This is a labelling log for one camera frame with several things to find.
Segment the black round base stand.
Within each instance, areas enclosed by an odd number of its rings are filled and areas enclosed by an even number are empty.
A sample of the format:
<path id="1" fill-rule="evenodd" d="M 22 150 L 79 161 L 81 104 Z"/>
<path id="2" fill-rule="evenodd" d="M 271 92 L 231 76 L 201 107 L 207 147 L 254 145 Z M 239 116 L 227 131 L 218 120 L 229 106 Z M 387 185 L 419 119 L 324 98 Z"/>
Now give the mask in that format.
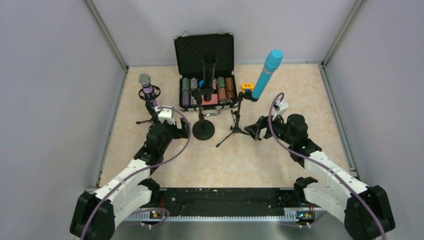
<path id="1" fill-rule="evenodd" d="M 206 99 L 206 97 L 202 98 L 202 96 L 206 95 L 207 97 L 211 97 L 213 92 L 213 88 L 207 87 L 205 89 L 197 88 L 192 91 L 192 95 L 194 95 L 196 103 L 198 105 L 198 121 L 193 125 L 192 127 L 192 135 L 201 141 L 206 141 L 212 138 L 212 136 L 215 133 L 215 126 L 214 124 L 205 119 L 205 115 L 202 111 L 202 102 L 203 99 Z"/>

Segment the black tripod stand with clip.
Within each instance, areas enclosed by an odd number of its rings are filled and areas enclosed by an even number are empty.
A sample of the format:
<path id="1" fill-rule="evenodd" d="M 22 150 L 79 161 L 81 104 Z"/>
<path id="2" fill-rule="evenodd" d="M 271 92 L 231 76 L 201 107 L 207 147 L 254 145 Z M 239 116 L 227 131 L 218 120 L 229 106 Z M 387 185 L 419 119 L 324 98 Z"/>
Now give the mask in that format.
<path id="1" fill-rule="evenodd" d="M 242 106 L 242 101 L 246 99 L 246 100 L 252 100 L 253 102 L 256 102 L 256 100 L 254 100 L 254 98 L 252 97 L 252 92 L 251 91 L 247 91 L 247 92 L 242 92 L 240 91 L 238 93 L 238 97 L 237 97 L 237 101 L 238 101 L 238 106 L 237 106 L 237 110 L 233 111 L 231 110 L 231 115 L 232 115 L 232 119 L 233 119 L 233 125 L 230 127 L 230 133 L 222 140 L 220 141 L 215 147 L 218 148 L 221 146 L 221 144 L 227 140 L 231 135 L 233 134 L 243 134 L 246 136 L 249 136 L 250 134 L 243 131 L 239 124 L 240 124 L 240 118 L 241 118 L 241 106 Z"/>

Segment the blue microphone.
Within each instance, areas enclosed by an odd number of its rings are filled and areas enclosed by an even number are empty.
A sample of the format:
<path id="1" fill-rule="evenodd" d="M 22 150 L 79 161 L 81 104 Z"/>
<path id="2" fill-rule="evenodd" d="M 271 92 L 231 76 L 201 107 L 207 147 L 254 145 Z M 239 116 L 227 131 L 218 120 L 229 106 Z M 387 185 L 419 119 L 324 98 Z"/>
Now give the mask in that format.
<path id="1" fill-rule="evenodd" d="M 254 101 L 262 95 L 265 87 L 269 83 L 274 72 L 279 68 L 283 60 L 283 52 L 280 49 L 273 49 L 266 57 L 262 71 L 251 93 Z"/>

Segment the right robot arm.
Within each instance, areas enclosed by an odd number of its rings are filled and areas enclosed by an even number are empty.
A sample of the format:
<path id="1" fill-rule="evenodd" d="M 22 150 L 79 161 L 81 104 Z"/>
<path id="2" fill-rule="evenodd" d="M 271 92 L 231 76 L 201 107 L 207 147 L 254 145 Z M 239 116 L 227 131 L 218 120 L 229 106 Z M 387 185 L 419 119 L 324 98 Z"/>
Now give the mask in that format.
<path id="1" fill-rule="evenodd" d="M 335 164 L 308 135 L 303 115 L 287 120 L 261 116 L 244 128 L 254 140 L 266 129 L 264 139 L 286 143 L 290 157 L 313 177 L 300 177 L 294 189 L 302 202 L 312 203 L 340 220 L 354 240 L 386 240 L 396 227 L 387 192 L 379 185 L 369 186 Z"/>

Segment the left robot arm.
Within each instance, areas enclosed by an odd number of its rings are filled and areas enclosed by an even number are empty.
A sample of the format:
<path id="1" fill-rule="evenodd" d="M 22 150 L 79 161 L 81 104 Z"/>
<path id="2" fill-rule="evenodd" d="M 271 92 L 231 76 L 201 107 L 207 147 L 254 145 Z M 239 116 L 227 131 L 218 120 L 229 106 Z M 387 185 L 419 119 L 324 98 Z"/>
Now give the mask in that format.
<path id="1" fill-rule="evenodd" d="M 164 153 L 174 139 L 191 139 L 190 123 L 181 117 L 178 128 L 171 117 L 149 127 L 146 140 L 129 164 L 110 182 L 77 199 L 69 232 L 82 240 L 110 240 L 118 226 L 159 190 L 151 179 L 166 164 Z"/>

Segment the black shock mount tripod stand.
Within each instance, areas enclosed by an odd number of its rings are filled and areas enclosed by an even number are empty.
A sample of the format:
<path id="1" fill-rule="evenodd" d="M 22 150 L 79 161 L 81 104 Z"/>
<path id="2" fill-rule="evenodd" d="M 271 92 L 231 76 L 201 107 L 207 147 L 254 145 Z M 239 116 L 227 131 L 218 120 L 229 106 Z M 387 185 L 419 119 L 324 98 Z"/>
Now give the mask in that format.
<path id="1" fill-rule="evenodd" d="M 142 88 L 138 92 L 138 96 L 141 100 L 145 101 L 145 107 L 150 114 L 151 118 L 148 120 L 136 121 L 137 125 L 142 123 L 152 123 L 158 122 L 157 114 L 155 112 L 155 107 L 158 106 L 157 98 L 161 95 L 161 89 L 156 86 L 150 84 L 149 86 L 142 86 Z"/>

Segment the purple glitter microphone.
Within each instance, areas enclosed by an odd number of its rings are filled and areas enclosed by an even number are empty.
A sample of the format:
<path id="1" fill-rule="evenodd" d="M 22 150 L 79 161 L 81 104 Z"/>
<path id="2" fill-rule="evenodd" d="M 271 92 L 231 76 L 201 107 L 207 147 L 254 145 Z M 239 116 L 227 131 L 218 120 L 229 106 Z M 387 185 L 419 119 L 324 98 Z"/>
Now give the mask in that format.
<path id="1" fill-rule="evenodd" d="M 146 73 L 140 74 L 138 81 L 142 86 L 139 91 L 139 98 L 145 101 L 147 110 L 151 115 L 154 115 L 156 113 L 155 107 L 158 106 L 156 99 L 161 94 L 161 89 L 156 85 L 152 85 L 151 77 Z"/>

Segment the black microphone orange tip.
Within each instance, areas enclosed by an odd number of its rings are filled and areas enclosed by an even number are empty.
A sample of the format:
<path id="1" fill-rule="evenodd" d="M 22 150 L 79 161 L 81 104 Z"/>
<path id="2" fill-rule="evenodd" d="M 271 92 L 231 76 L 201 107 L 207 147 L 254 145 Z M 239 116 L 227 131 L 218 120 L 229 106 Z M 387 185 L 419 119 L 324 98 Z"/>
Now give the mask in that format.
<path id="1" fill-rule="evenodd" d="M 213 92 L 213 79 L 215 76 L 215 68 L 218 61 L 217 54 L 213 49 L 207 49 L 202 55 L 203 64 L 203 84 L 201 89 L 203 91 L 203 99 L 210 102 Z"/>

